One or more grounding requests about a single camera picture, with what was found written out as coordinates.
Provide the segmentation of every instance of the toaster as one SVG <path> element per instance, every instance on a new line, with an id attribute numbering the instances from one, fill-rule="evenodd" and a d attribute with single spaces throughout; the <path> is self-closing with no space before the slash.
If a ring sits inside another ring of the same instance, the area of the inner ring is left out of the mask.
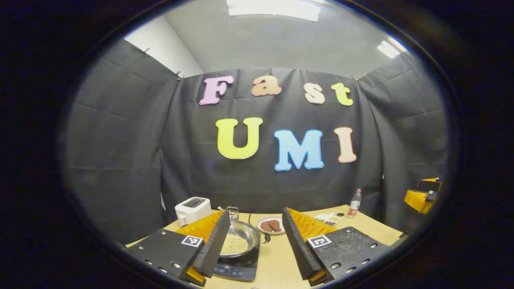
<path id="1" fill-rule="evenodd" d="M 211 201 L 204 197 L 192 197 L 176 205 L 175 212 L 182 227 L 212 214 Z"/>

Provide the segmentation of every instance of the yellow letter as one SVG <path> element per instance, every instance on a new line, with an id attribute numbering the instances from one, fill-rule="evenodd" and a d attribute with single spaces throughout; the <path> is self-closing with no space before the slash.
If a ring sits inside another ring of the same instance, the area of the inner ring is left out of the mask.
<path id="1" fill-rule="evenodd" d="M 252 94 L 255 96 L 275 95 L 282 91 L 282 88 L 279 87 L 279 80 L 271 75 L 257 77 L 253 80 L 253 84 L 255 85 L 252 88 Z"/>
<path id="2" fill-rule="evenodd" d="M 350 93 L 350 89 L 348 87 L 344 87 L 344 85 L 339 82 L 332 85 L 331 88 L 336 91 L 337 100 L 339 100 L 342 105 L 350 106 L 353 104 L 353 100 L 346 96 L 346 93 Z"/>
<path id="3" fill-rule="evenodd" d="M 303 85 L 303 89 L 305 90 L 305 98 L 310 103 L 321 104 L 325 102 L 325 96 L 321 93 L 322 89 L 319 84 L 307 82 Z"/>
<path id="4" fill-rule="evenodd" d="M 352 148 L 352 134 L 351 128 L 336 128 L 334 132 L 339 137 L 339 148 L 341 149 L 341 155 L 337 159 L 339 162 L 353 162 L 357 159 L 357 156 L 353 153 Z"/>
<path id="5" fill-rule="evenodd" d="M 245 118 L 243 123 L 248 126 L 248 142 L 244 148 L 236 148 L 234 146 L 234 127 L 237 125 L 237 119 L 225 118 L 216 122 L 218 150 L 222 156 L 232 159 L 249 158 L 259 148 L 259 125 L 262 123 L 262 118 Z"/>

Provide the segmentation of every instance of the black fabric backdrop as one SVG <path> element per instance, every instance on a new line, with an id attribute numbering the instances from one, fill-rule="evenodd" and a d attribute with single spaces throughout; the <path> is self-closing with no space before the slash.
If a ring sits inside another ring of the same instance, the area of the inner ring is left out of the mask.
<path id="1" fill-rule="evenodd" d="M 198 104 L 205 78 L 235 78 L 214 105 Z M 273 75 L 282 91 L 254 96 L 253 79 Z M 303 84 L 323 89 L 324 104 L 309 103 Z M 352 106 L 331 86 L 350 88 Z M 420 178 L 442 176 L 446 166 L 446 116 L 442 91 L 420 63 L 400 55 L 358 81 L 291 68 L 236 69 L 177 81 L 174 73 L 125 40 L 91 70 L 70 115 L 67 158 L 71 185 L 97 226 L 122 244 L 176 218 L 174 206 L 191 196 L 212 207 L 278 213 L 349 203 L 362 188 L 360 211 L 399 230 L 420 216 L 403 202 Z M 234 145 L 247 142 L 243 120 L 260 117 L 259 149 L 248 159 L 227 159 L 217 149 L 223 118 L 239 121 Z M 357 160 L 339 163 L 337 127 L 353 129 Z M 276 130 L 302 141 L 320 130 L 324 167 L 276 171 Z M 162 210 L 162 193 L 167 212 Z"/>

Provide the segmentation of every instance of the water bottle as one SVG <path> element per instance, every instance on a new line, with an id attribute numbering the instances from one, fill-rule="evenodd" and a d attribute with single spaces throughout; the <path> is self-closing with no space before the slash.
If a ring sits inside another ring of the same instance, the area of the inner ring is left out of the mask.
<path id="1" fill-rule="evenodd" d="M 347 219 L 355 218 L 355 215 L 357 214 L 357 211 L 360 207 L 360 201 L 362 200 L 361 192 L 361 189 L 357 189 L 357 191 L 355 192 L 352 201 L 350 202 L 350 210 L 348 210 L 348 214 L 346 214 Z"/>

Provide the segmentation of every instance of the pink letter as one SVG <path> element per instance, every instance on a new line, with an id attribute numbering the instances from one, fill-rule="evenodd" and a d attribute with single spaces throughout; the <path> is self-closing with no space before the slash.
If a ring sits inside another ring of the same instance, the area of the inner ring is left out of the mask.
<path id="1" fill-rule="evenodd" d="M 205 92 L 204 98 L 200 100 L 200 105 L 206 104 L 215 104 L 219 102 L 219 97 L 216 96 L 216 93 L 219 95 L 224 95 L 227 92 L 227 83 L 234 82 L 233 76 L 222 76 L 222 77 L 214 77 L 208 78 L 204 80 L 205 82 Z"/>
<path id="2" fill-rule="evenodd" d="M 339 162 L 353 162 L 357 159 L 357 156 L 353 153 L 352 148 L 352 134 L 351 128 L 336 128 L 334 132 L 339 137 L 339 147 L 341 149 L 341 155 L 338 158 Z"/>

